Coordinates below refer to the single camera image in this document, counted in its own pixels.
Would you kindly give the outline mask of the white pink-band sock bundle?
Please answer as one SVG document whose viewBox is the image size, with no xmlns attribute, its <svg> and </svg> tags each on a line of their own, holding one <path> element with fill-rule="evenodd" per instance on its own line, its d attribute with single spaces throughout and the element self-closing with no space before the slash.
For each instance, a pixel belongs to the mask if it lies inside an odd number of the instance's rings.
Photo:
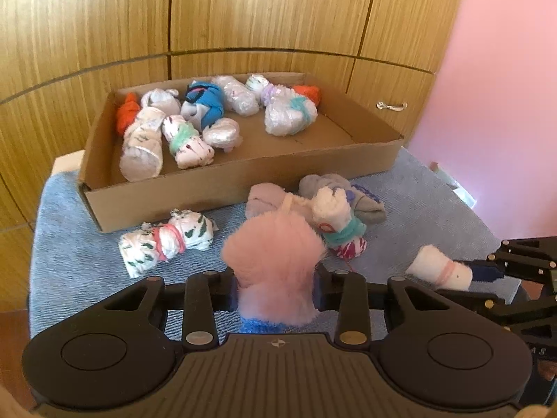
<svg viewBox="0 0 557 418">
<path fill-rule="evenodd" d="M 431 284 L 437 289 L 468 291 L 472 270 L 447 257 L 434 245 L 424 245 L 406 270 L 406 274 Z"/>
</svg>

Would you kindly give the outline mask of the pink fluffy blue sock bundle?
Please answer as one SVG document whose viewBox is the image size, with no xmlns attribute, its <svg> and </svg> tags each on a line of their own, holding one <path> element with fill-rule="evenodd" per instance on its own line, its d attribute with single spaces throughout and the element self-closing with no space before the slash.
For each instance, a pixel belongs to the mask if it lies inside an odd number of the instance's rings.
<svg viewBox="0 0 557 418">
<path fill-rule="evenodd" d="M 326 245 L 295 212 L 269 211 L 246 220 L 224 242 L 221 258 L 234 270 L 242 333 L 283 333 L 306 326 L 313 305 L 313 272 Z"/>
</svg>

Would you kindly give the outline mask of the white leaf-print sock bundle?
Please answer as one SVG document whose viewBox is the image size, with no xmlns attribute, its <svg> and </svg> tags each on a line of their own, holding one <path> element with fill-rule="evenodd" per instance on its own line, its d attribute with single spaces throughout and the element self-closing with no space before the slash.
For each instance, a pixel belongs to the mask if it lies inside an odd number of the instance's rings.
<svg viewBox="0 0 557 418">
<path fill-rule="evenodd" d="M 123 234 L 118 248 L 128 275 L 138 278 L 186 250 L 207 251 L 218 230 L 215 221 L 202 213 L 174 209 L 166 223 L 143 223 Z"/>
</svg>

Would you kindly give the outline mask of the grey purple sock bundle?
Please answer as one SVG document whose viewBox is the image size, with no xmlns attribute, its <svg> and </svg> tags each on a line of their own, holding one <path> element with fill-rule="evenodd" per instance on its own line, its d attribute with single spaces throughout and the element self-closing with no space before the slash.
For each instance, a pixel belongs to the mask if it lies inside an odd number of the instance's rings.
<svg viewBox="0 0 557 418">
<path fill-rule="evenodd" d="M 311 199 L 323 187 L 337 190 L 343 189 L 351 209 L 366 225 L 383 223 L 386 220 L 386 210 L 382 201 L 365 187 L 352 184 L 348 179 L 337 174 L 307 175 L 298 183 L 298 194 Z"/>
</svg>

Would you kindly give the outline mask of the white green-band spotted sock bundle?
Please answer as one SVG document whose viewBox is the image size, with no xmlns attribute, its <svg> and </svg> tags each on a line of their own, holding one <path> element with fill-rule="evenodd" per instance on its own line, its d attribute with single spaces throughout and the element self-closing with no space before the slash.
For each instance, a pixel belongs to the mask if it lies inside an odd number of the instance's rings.
<svg viewBox="0 0 557 418">
<path fill-rule="evenodd" d="M 213 148 L 181 115 L 167 116 L 162 123 L 162 134 L 179 169 L 207 166 L 213 162 Z"/>
</svg>

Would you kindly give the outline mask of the white zigzag sock bundle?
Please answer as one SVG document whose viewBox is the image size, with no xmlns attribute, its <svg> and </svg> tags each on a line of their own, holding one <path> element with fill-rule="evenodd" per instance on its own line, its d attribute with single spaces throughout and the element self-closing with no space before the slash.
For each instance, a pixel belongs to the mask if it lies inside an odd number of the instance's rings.
<svg viewBox="0 0 557 418">
<path fill-rule="evenodd" d="M 141 109 L 127 128 L 119 168 L 129 182 L 157 177 L 162 171 L 162 123 L 166 114 L 157 108 Z"/>
</svg>

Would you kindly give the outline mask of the pale pink white sock bundle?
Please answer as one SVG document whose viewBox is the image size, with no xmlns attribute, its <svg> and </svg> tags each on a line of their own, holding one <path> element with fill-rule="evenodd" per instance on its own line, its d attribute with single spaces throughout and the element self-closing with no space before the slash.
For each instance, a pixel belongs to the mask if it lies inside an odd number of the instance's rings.
<svg viewBox="0 0 557 418">
<path fill-rule="evenodd" d="M 240 125 L 233 119 L 223 117 L 202 132 L 206 144 L 224 152 L 230 152 L 239 147 L 243 142 Z"/>
</svg>

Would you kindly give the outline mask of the white teal fluffy sock bundle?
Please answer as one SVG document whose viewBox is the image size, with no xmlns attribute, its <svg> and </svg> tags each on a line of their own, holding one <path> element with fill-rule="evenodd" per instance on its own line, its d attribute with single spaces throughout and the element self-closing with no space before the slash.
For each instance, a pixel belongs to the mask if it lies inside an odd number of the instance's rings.
<svg viewBox="0 0 557 418">
<path fill-rule="evenodd" d="M 313 124 L 318 111 L 313 101 L 303 95 L 280 97 L 265 109 L 265 131 L 276 137 L 297 135 Z"/>
</svg>

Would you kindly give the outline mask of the blue grey sock bundle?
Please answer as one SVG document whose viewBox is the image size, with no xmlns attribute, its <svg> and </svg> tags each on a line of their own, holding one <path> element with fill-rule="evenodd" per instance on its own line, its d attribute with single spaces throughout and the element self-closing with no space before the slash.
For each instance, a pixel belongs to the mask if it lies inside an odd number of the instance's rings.
<svg viewBox="0 0 557 418">
<path fill-rule="evenodd" d="M 224 117 L 222 89 L 213 83 L 194 81 L 187 88 L 180 114 L 196 130 L 202 132 Z"/>
</svg>

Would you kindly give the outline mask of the white grey sock bundle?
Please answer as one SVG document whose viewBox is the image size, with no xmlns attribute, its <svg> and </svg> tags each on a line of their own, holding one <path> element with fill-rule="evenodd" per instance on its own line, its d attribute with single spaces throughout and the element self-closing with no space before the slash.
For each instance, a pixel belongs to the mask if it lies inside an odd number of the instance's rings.
<svg viewBox="0 0 557 418">
<path fill-rule="evenodd" d="M 179 91 L 176 89 L 153 89 L 141 98 L 143 108 L 152 107 L 163 111 L 166 115 L 176 115 L 181 111 Z"/>
</svg>

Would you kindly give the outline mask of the orange sock bundle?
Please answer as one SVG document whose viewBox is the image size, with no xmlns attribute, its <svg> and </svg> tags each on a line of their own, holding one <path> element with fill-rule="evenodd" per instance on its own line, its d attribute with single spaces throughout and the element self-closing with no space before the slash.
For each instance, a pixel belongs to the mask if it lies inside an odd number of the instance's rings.
<svg viewBox="0 0 557 418">
<path fill-rule="evenodd" d="M 321 89 L 313 85 L 293 85 L 292 89 L 311 100 L 318 107 L 321 102 Z"/>
<path fill-rule="evenodd" d="M 128 93 L 125 101 L 119 106 L 115 114 L 115 129 L 120 137 L 123 137 L 126 130 L 134 123 L 141 109 L 142 107 L 138 102 L 137 95 L 135 93 Z"/>
</svg>

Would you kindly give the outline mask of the white lilac sock bundle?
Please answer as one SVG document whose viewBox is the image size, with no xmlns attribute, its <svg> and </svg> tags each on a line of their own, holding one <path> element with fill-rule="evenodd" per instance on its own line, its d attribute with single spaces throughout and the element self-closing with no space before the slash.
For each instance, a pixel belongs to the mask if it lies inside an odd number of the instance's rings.
<svg viewBox="0 0 557 418">
<path fill-rule="evenodd" d="M 261 73 L 253 73 L 248 77 L 245 86 L 255 93 L 260 106 L 266 108 L 277 99 L 291 100 L 297 97 L 297 93 L 284 85 L 273 84 Z"/>
</svg>

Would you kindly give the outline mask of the pale translucent sock bundle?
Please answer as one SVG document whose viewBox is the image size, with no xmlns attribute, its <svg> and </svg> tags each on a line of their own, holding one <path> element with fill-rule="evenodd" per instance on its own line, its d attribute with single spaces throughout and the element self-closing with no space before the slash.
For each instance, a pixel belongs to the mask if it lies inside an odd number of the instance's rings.
<svg viewBox="0 0 557 418">
<path fill-rule="evenodd" d="M 234 112 L 240 116 L 255 115 L 260 110 L 260 104 L 254 92 L 244 83 L 232 76 L 216 76 L 211 83 L 218 86 L 224 94 L 226 111 Z"/>
</svg>

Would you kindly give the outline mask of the white teal red sock bundle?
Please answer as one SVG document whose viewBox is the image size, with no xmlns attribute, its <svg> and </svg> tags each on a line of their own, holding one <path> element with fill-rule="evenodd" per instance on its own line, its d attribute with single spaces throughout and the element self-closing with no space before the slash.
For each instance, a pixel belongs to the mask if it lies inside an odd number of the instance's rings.
<svg viewBox="0 0 557 418">
<path fill-rule="evenodd" d="M 355 216 L 344 189 L 320 188 L 312 199 L 313 222 L 327 247 L 349 261 L 366 251 L 367 226 Z"/>
</svg>

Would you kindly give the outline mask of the cardboard box tray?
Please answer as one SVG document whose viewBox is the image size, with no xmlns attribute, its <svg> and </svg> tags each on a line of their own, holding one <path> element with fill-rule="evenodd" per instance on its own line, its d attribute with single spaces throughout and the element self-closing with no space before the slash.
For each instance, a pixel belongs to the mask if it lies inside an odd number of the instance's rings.
<svg viewBox="0 0 557 418">
<path fill-rule="evenodd" d="M 115 112 L 130 90 L 109 93 L 90 130 L 77 179 L 77 190 L 99 230 L 110 233 L 161 221 L 172 209 L 204 211 L 241 203 L 257 183 L 295 190 L 308 174 L 354 178 L 393 166 L 403 137 L 373 112 L 309 73 L 275 72 L 267 78 L 318 87 L 316 121 L 297 135 L 275 137 L 265 132 L 262 112 L 237 116 L 243 137 L 239 147 L 217 151 L 212 164 L 187 170 L 180 170 L 165 152 L 160 175 L 138 182 L 120 173 L 122 139 L 115 132 Z"/>
</svg>

